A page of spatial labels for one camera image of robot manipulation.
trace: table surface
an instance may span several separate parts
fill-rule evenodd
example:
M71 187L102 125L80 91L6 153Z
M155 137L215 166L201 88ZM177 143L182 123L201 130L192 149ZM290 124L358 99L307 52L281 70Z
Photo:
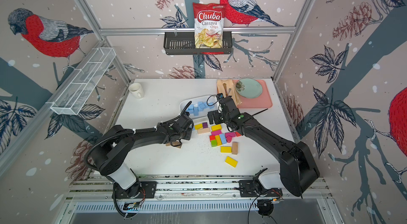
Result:
M216 94L217 79L138 79L145 96L138 100L129 94L116 124L125 129L150 128L158 122L176 117L180 103L186 99ZM281 137L293 141L286 117L278 99L272 79L267 83L273 106L256 115L264 127ZM254 114L262 109L240 109ZM222 132L228 132L222 124ZM164 144L147 145L131 150L125 163L136 174L151 175L254 175L262 168L279 171L278 161L263 147L248 137L233 138L238 142L238 154L221 153L220 147L212 148L210 133L192 132L191 140L181 140L182 148ZM238 161L236 168L225 163L227 156Z

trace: bird's beak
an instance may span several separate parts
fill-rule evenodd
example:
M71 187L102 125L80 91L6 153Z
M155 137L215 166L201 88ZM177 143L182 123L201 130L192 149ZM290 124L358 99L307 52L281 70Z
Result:
M14 35L17 33L15 26L11 25L10 26L11 31L14 33Z

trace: coffee mug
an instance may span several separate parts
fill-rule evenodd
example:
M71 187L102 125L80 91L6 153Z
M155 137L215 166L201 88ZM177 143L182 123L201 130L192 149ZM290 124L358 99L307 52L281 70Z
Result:
M144 90L140 83L129 85L129 91L136 99L142 99L144 97Z

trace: chip bag packaging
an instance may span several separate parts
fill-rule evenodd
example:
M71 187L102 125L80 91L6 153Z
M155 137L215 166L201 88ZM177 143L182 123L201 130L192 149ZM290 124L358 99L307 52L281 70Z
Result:
M222 48L224 4L193 3L195 18L195 47Z

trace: pink tray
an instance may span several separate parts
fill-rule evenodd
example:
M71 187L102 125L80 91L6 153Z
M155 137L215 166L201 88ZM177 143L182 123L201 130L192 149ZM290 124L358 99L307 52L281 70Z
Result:
M239 80L233 80L233 84L236 85L236 82ZM257 79L257 82L261 84L263 87L263 92L261 95L254 99L248 99L239 95L242 104L237 105L240 109L267 109L271 108L273 103L272 99L270 98L269 89L267 88L266 82L262 79Z

